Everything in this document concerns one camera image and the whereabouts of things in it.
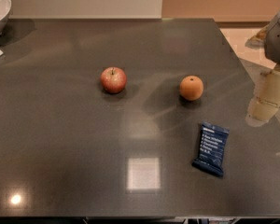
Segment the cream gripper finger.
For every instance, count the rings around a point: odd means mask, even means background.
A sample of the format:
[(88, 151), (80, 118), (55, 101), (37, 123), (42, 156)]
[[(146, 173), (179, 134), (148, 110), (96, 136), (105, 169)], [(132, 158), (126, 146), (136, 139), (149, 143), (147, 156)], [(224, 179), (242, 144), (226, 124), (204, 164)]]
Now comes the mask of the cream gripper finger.
[(269, 121), (280, 108), (280, 64), (274, 69), (261, 71), (251, 100), (251, 117)]
[(263, 46), (266, 40), (268, 27), (265, 26), (261, 28), (255, 35), (253, 35), (250, 39), (251, 43), (254, 46)]

